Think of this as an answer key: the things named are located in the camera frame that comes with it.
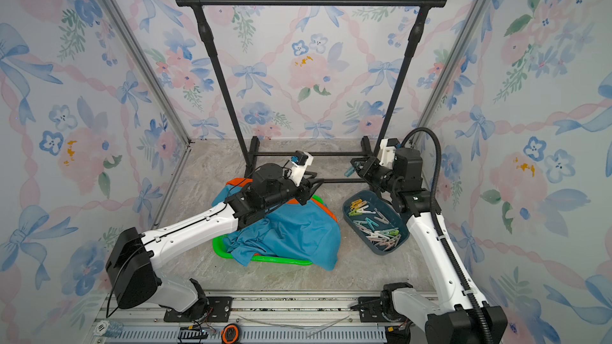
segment metal frame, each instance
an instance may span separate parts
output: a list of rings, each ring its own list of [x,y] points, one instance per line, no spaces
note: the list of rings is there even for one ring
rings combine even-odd
[[[183,143],[186,145],[189,144],[192,140],[187,133],[187,129],[185,129],[183,123],[180,122],[180,118],[170,103],[170,99],[157,81],[157,75],[151,65],[149,65],[147,57],[142,51],[139,43],[136,41],[136,36],[134,36],[132,30],[127,25],[127,20],[123,16],[117,1],[100,0],[100,5],[110,17],[117,32],[121,35],[121,39],[125,43],[128,52],[130,52],[130,54],[134,57],[136,66],[138,66],[140,69],[144,79],[147,80],[147,84],[149,85],[151,92],[153,92],[153,95],[159,102],[160,107],[164,111],[166,117],[168,117],[168,121],[179,135],[181,141],[183,141]]]
[[[421,296],[429,301],[437,302],[435,292],[420,292]],[[263,327],[262,321],[268,324],[284,324],[313,327],[329,324],[341,318],[344,320],[333,325],[334,327],[384,327],[397,325],[397,323],[361,323],[359,311],[353,311],[350,306],[357,304],[360,297],[379,297],[379,291],[262,291],[262,290],[207,290],[207,296],[231,296],[232,308],[229,315],[230,323],[239,323],[243,327]],[[114,298],[111,299],[110,308],[117,306]],[[126,327],[178,327],[180,323],[165,323],[166,309],[157,304],[143,303],[129,310],[118,309],[113,320],[123,323]],[[96,319],[91,325],[85,344],[103,344],[104,337],[93,336],[93,328],[106,316],[106,300],[98,311]],[[217,330],[227,323],[210,323]],[[413,334],[424,339],[420,330],[412,330]]]
[[[187,145],[185,151],[183,151],[183,154],[180,156],[179,162],[177,162],[176,166],[174,167],[174,172],[171,174],[172,179],[170,180],[170,185],[168,185],[166,195],[162,200],[162,204],[160,204],[159,208],[157,209],[157,214],[153,219],[153,224],[149,226],[149,229],[157,228],[160,223],[162,223],[162,219],[166,214],[166,209],[168,208],[168,204],[172,199],[174,190],[176,190],[176,186],[179,183],[180,175],[183,173],[183,169],[185,169],[185,165],[187,164],[187,158],[189,157],[189,154],[191,154],[191,150],[191,144]]]
[[[465,49],[468,48],[468,44],[470,43],[470,39],[476,30],[476,26],[482,20],[482,17],[488,8],[491,5],[491,0],[475,0],[474,5],[468,14],[468,17],[465,20],[465,26],[463,30],[457,37],[453,48],[450,50],[450,56],[448,57],[448,61],[444,65],[444,69],[442,73],[440,73],[440,78],[438,79],[438,84],[432,95],[429,97],[429,100],[425,104],[425,109],[419,119],[417,127],[428,127],[429,122],[431,121],[433,115],[438,108],[438,104],[440,103],[440,99],[444,94],[444,89],[447,87],[450,78],[452,77],[453,71],[456,66],[459,64],[459,61],[463,57],[463,53]],[[418,146],[419,141],[424,138],[423,133],[418,133],[412,139],[413,146]]]
[[[221,94],[223,100],[230,114],[230,120],[234,127],[234,132],[240,144],[240,149],[244,157],[246,164],[245,177],[250,176],[256,169],[257,157],[258,156],[292,156],[293,152],[287,151],[259,151],[259,139],[252,137],[250,141],[250,147],[247,149],[247,144],[242,136],[240,125],[238,124],[238,118],[236,117],[236,110],[232,103],[230,91],[227,87],[223,71],[221,69],[221,63],[217,56],[217,48],[215,47],[214,37],[212,30],[208,25],[208,21],[204,15],[202,6],[207,5],[225,5],[225,6],[242,6],[242,5],[263,5],[263,6],[414,6],[419,7],[419,14],[417,19],[410,31],[408,37],[408,45],[406,46],[406,52],[402,61],[400,72],[397,76],[397,82],[395,88],[391,94],[389,100],[389,106],[385,115],[384,121],[380,133],[378,134],[378,141],[374,146],[374,150],[371,150],[370,140],[368,137],[363,137],[361,140],[362,150],[361,151],[348,151],[348,152],[332,152],[332,151],[320,151],[320,152],[309,152],[313,156],[371,156],[376,155],[379,150],[381,140],[384,138],[395,104],[402,90],[408,67],[414,57],[414,52],[419,44],[421,36],[423,35],[423,29],[425,26],[425,20],[430,8],[444,7],[447,0],[175,0],[176,4],[180,7],[191,7],[195,14],[196,21],[198,23],[198,33],[200,39],[204,43],[206,52],[210,57],[210,62],[217,76],[219,87],[221,88]],[[364,180],[361,178],[329,178],[325,179],[324,183],[362,183]]]

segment green basket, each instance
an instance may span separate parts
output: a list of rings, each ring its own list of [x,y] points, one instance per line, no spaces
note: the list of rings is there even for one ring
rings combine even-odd
[[[312,196],[317,202],[325,204],[322,199],[320,199],[317,195]],[[212,240],[212,249],[215,250],[215,254],[221,256],[224,259],[233,259],[231,254],[227,252],[227,248],[225,244],[223,244],[223,239],[227,236],[227,234],[220,235]],[[290,259],[290,258],[280,258],[278,256],[264,256],[264,255],[253,255],[251,262],[268,262],[268,263],[282,263],[282,264],[297,264],[298,266],[310,266],[312,262],[310,260],[301,260],[301,259]]]

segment rack leg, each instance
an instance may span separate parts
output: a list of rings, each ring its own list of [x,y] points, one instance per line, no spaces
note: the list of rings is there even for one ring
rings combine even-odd
[[[361,137],[361,149],[363,150],[363,154],[365,154],[366,157],[372,156],[372,147],[370,145],[370,139],[366,135]],[[378,198],[380,198],[381,196],[380,190],[377,190],[374,188],[374,186],[370,185],[370,191],[373,191],[374,193],[376,193]]]
[[[191,8],[198,22],[198,33],[200,34],[200,39],[202,39],[204,47],[206,47],[208,57],[210,57],[210,63],[212,64],[212,68],[215,71],[215,76],[217,76],[219,88],[221,88],[221,94],[223,95],[225,106],[228,108],[228,113],[230,114],[229,118],[231,120],[232,126],[234,127],[234,132],[236,134],[236,138],[238,138],[238,143],[240,144],[240,149],[242,150],[242,156],[244,156],[244,162],[247,165],[248,169],[251,165],[251,160],[249,159],[247,144],[244,141],[244,137],[242,137],[240,124],[238,123],[238,118],[236,117],[236,110],[234,110],[234,104],[231,100],[230,91],[228,89],[227,83],[225,82],[223,71],[221,70],[221,63],[219,62],[217,48],[215,47],[215,41],[212,37],[212,30],[210,29],[210,25],[208,25],[208,22],[206,21],[202,6],[199,4],[195,4],[192,5]]]
[[[419,9],[419,14],[417,15],[417,20],[414,22],[412,30],[410,30],[410,35],[408,36],[408,45],[406,46],[406,52],[404,53],[404,60],[402,61],[400,72],[397,75],[397,82],[395,83],[393,94],[391,94],[391,99],[389,100],[387,114],[385,115],[384,120],[382,121],[381,131],[378,134],[378,141],[374,146],[373,154],[375,156],[378,154],[382,139],[384,138],[385,134],[387,134],[387,128],[389,127],[391,116],[393,116],[393,111],[395,110],[395,104],[397,103],[397,99],[400,96],[402,85],[404,85],[404,79],[406,78],[408,67],[410,66],[412,57],[414,57],[414,51],[416,51],[417,49],[417,45],[420,42],[421,36],[423,36],[423,28],[425,26],[425,20],[427,19],[428,12],[429,7],[421,7]]]
[[[256,135],[254,135],[253,138],[251,138],[251,146],[249,148],[249,161],[251,163],[247,164],[247,168],[244,171],[244,178],[249,177],[251,174],[253,174],[253,171],[256,169],[257,156],[254,153],[257,153],[258,151],[259,151],[259,139],[257,138]]]

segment tape measure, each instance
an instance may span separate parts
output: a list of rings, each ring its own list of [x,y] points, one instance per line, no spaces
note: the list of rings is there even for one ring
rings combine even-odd
[[[240,330],[237,325],[229,324],[221,332],[221,342],[223,344],[238,344],[240,341]]]

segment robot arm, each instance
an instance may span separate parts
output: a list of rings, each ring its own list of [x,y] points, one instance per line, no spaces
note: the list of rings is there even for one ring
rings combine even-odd
[[[351,164],[374,188],[390,192],[393,208],[417,241],[438,294],[436,304],[407,283],[390,284],[381,292],[383,312],[408,318],[426,333],[430,344],[480,343],[486,339],[481,336],[484,329],[478,309],[488,325],[491,343],[499,343],[506,329],[506,316],[501,307],[488,304],[463,263],[457,260],[459,255],[450,243],[440,207],[431,199],[430,191],[421,187],[420,153],[403,147],[397,139],[383,139],[378,157],[355,158]]]
[[[196,321],[205,317],[208,301],[197,281],[166,275],[161,267],[190,248],[259,221],[293,198],[306,204],[321,182],[303,177],[312,160],[296,151],[291,169],[264,164],[253,172],[252,182],[201,214],[141,234],[134,227],[120,233],[106,263],[119,308],[153,302]]]

